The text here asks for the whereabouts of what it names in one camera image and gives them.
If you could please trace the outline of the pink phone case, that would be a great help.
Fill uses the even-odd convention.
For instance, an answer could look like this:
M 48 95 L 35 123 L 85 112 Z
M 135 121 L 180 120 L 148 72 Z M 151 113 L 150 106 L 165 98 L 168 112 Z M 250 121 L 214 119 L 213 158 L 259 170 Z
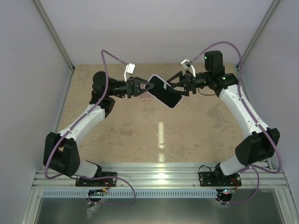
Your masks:
M 141 84 L 141 90 L 144 90 L 145 89 L 145 84 Z M 150 100 L 151 99 L 151 95 L 146 91 L 144 92 L 143 94 L 141 94 L 139 96 L 139 99 L 140 100 Z

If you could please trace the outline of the black phone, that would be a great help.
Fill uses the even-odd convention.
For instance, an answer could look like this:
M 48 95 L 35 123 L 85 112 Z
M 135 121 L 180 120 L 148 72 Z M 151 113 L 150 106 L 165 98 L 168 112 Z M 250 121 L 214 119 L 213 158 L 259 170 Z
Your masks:
M 147 92 L 170 109 L 174 109 L 183 99 L 181 94 L 170 92 L 171 85 L 158 75 L 152 75 L 148 83 L 153 84 L 153 88 Z

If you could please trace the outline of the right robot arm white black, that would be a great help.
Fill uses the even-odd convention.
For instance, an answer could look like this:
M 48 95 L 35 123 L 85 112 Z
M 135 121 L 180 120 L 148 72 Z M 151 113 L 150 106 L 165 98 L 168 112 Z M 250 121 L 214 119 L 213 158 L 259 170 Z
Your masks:
M 188 96 L 198 88 L 213 90 L 232 112 L 238 122 L 244 140 L 235 148 L 235 154 L 215 166 L 213 172 L 200 172 L 201 186 L 240 185 L 238 171 L 252 164 L 271 158 L 280 138 L 276 128 L 269 128 L 254 111 L 243 94 L 236 76 L 226 73 L 223 54 L 218 50 L 204 53 L 205 71 L 195 72 L 191 61 L 181 62 L 185 72 L 178 72 L 167 80 L 169 91 Z

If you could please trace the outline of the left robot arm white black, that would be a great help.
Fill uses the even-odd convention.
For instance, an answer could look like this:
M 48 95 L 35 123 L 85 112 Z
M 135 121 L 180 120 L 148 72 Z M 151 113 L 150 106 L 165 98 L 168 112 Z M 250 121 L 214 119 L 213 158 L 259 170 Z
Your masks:
M 83 177 L 91 186 L 98 186 L 102 182 L 101 166 L 81 160 L 79 144 L 110 114 L 115 104 L 114 96 L 137 97 L 153 89 L 154 84 L 139 77 L 116 80 L 99 71 L 93 76 L 92 88 L 92 98 L 82 114 L 64 130 L 46 136 L 43 164 L 46 172 L 52 169 L 58 173 L 57 177 Z

